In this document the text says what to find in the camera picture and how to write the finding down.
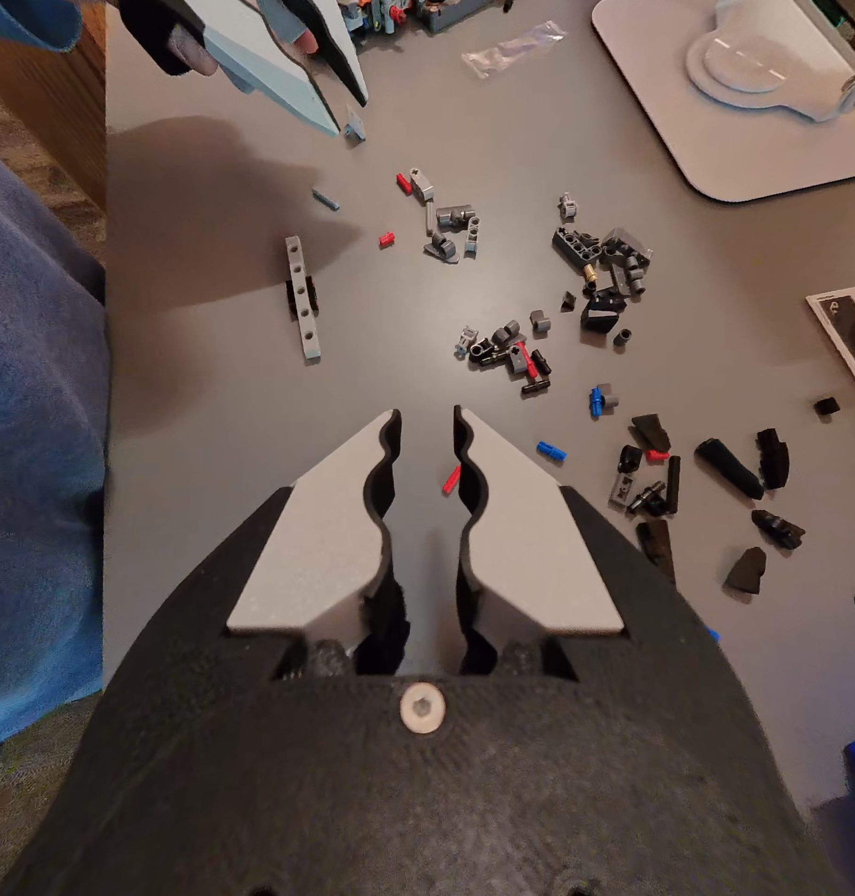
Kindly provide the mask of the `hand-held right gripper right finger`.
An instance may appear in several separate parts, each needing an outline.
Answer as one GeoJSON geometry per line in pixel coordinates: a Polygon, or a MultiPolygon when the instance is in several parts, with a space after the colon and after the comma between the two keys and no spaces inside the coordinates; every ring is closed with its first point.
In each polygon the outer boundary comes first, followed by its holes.
{"type": "Polygon", "coordinates": [[[456,610],[461,670],[492,670],[511,644],[617,637],[622,615],[564,487],[464,407],[454,409],[461,533],[456,610]]]}

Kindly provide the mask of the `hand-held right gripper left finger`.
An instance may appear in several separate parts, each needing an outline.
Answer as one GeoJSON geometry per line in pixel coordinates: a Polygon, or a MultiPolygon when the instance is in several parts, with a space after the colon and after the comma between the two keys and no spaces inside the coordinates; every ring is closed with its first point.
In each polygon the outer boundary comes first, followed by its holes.
{"type": "Polygon", "coordinates": [[[228,618],[233,634],[339,643],[357,670],[397,670],[409,621],[385,516],[401,414],[389,409],[290,488],[228,618]]]}

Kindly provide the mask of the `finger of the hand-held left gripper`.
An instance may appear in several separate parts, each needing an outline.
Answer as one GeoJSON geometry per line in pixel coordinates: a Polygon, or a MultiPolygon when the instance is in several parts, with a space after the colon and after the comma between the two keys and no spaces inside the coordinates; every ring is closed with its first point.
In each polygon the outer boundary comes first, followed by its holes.
{"type": "Polygon", "coordinates": [[[308,71],[274,39],[258,9],[238,1],[198,1],[207,51],[244,84],[320,132],[341,129],[308,71]]]}
{"type": "Polygon", "coordinates": [[[307,34],[332,72],[359,106],[367,105],[366,81],[357,51],[335,1],[258,1],[257,9],[279,44],[292,45],[307,34]]]}

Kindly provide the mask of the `long light grey lego beam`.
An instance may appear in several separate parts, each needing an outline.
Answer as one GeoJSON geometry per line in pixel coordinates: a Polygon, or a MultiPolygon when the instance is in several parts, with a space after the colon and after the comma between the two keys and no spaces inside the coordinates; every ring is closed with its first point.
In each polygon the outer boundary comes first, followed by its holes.
{"type": "Polygon", "coordinates": [[[299,335],[306,363],[317,363],[321,358],[321,347],[317,332],[319,303],[312,276],[308,273],[300,237],[292,235],[285,239],[288,278],[295,281],[302,293],[298,297],[299,335]]]}

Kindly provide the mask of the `partly built lego model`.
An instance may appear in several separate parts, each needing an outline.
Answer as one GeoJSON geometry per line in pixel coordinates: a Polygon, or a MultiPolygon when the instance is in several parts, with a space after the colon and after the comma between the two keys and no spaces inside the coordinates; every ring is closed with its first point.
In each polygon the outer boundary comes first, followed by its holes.
{"type": "Polygon", "coordinates": [[[501,6],[504,14],[513,1],[339,1],[343,20],[350,33],[361,30],[392,35],[409,20],[419,20],[427,30],[438,33],[476,14],[487,6],[501,6]]]}

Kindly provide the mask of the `cluster of dark lego connectors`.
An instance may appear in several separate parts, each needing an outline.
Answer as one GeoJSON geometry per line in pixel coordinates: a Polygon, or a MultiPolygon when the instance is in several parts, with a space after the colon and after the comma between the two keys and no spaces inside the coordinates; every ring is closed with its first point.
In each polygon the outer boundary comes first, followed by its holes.
{"type": "MultiPolygon", "coordinates": [[[[521,385],[522,389],[522,386],[529,383],[530,380],[524,372],[525,364],[519,357],[518,349],[514,349],[514,357],[512,356],[512,349],[516,342],[524,342],[528,353],[533,350],[540,351],[540,349],[532,349],[528,346],[526,334],[522,331],[520,323],[514,319],[484,336],[481,336],[476,328],[464,327],[454,345],[454,358],[476,370],[504,368],[513,381],[521,385]]],[[[523,395],[523,397],[545,393],[549,388],[544,392],[523,395]]]]}

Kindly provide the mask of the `pile of black lego pieces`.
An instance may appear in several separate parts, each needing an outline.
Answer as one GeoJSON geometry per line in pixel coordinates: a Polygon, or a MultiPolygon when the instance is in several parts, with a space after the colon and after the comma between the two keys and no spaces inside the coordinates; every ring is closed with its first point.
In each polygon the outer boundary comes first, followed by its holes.
{"type": "MultiPolygon", "coordinates": [[[[652,518],[652,522],[637,525],[640,544],[652,563],[675,584],[667,521],[663,517],[676,514],[679,509],[681,458],[663,450],[665,446],[670,446],[656,414],[634,418],[633,422],[636,432],[651,447],[644,452],[636,445],[623,446],[609,501],[627,514],[644,512],[652,518]],[[643,457],[648,462],[666,461],[667,479],[655,481],[631,499],[635,473],[640,468],[643,457]]],[[[694,453],[742,495],[752,501],[760,501],[766,492],[786,485],[791,465],[787,443],[780,441],[774,428],[759,431],[757,445],[760,452],[760,476],[742,464],[719,439],[704,440],[694,453]]],[[[770,543],[786,551],[797,549],[806,532],[785,518],[763,509],[753,510],[751,519],[770,543]]],[[[749,596],[759,594],[766,559],[761,548],[755,546],[747,549],[730,569],[725,587],[749,596]]]]}

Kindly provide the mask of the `cluster of grey lego connectors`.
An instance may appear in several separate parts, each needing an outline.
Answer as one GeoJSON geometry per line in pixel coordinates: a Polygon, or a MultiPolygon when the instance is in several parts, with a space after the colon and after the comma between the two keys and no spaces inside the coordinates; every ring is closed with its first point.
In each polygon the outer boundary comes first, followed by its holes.
{"type": "Polygon", "coordinates": [[[470,203],[427,208],[427,237],[423,253],[454,265],[463,254],[476,255],[480,218],[470,203]]]}

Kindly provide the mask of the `dark grey angled lego beam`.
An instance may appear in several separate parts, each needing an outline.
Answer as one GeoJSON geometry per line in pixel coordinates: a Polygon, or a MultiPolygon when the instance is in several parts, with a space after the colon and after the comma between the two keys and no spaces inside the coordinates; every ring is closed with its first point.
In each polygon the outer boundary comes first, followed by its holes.
{"type": "Polygon", "coordinates": [[[598,263],[603,251],[603,245],[591,234],[569,230],[564,226],[556,229],[552,245],[578,272],[598,263]]]}

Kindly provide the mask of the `dark grey curved lego brick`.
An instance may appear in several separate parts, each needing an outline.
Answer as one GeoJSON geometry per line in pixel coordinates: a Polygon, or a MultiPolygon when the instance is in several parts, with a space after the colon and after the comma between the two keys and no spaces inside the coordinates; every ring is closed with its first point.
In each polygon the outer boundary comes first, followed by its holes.
{"type": "Polygon", "coordinates": [[[601,239],[601,259],[607,266],[625,267],[627,258],[633,257],[639,268],[647,271],[653,251],[646,244],[623,227],[615,227],[601,239]]]}

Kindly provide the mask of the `lego sticker sheet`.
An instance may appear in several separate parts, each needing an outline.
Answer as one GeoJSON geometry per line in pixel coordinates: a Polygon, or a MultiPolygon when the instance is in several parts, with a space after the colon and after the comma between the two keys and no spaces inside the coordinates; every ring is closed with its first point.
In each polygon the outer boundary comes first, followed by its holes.
{"type": "Polygon", "coordinates": [[[807,296],[806,303],[855,379],[855,287],[807,296]]]}

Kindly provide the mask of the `small clear plastic bag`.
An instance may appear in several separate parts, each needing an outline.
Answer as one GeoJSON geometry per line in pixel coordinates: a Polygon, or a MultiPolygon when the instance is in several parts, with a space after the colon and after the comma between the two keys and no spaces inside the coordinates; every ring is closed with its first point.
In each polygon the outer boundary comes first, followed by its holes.
{"type": "Polygon", "coordinates": [[[489,49],[463,53],[461,60],[478,79],[487,80],[529,57],[556,47],[567,36],[568,32],[555,21],[547,20],[489,49]]]}

